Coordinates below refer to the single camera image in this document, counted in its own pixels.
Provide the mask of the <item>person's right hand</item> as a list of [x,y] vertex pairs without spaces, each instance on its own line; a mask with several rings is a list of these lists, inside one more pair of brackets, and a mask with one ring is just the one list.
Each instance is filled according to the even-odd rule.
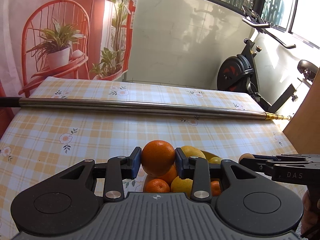
[[301,234],[304,234],[307,230],[312,228],[319,220],[319,215],[312,211],[311,206],[315,205],[316,202],[310,200],[310,194],[307,190],[304,193],[303,199],[303,206],[304,206],[304,214],[301,220]]

